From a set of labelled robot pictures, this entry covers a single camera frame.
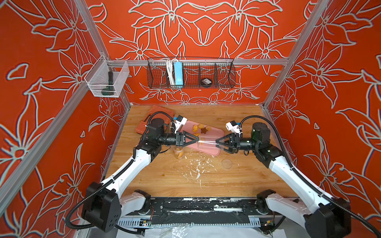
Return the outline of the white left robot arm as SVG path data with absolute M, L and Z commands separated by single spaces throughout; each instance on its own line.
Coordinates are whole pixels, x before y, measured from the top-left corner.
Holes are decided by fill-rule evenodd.
M 114 228 L 127 232 L 119 226 L 122 216 L 132 212 L 150 211 L 150 195 L 136 190 L 125 200 L 122 195 L 134 178 L 161 152 L 163 146 L 184 147 L 195 144 L 199 138 L 181 131 L 187 118 L 179 115 L 170 118 L 168 124 L 159 113 L 153 113 L 147 121 L 145 131 L 132 156 L 111 176 L 100 183 L 93 182 L 86 190 L 86 196 L 76 204 L 65 218 L 65 225 L 72 230 L 96 227 L 107 233 Z

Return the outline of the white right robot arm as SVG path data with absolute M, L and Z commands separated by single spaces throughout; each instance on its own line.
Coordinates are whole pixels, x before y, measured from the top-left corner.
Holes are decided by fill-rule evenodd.
M 277 212 L 305 228 L 311 238 L 343 238 L 351 233 L 352 218 L 369 228 L 376 237 L 381 236 L 379 230 L 351 211 L 346 200 L 335 198 L 305 176 L 291 161 L 283 144 L 279 148 L 272 145 L 270 132 L 274 131 L 277 138 L 280 138 L 280 134 L 270 120 L 261 119 L 263 122 L 253 124 L 250 137 L 243 136 L 243 123 L 231 121 L 226 124 L 230 134 L 215 141 L 216 147 L 230 154 L 243 151 L 248 155 L 252 151 L 303 202 L 303 205 L 299 205 L 268 189 L 257 195 L 259 213 Z

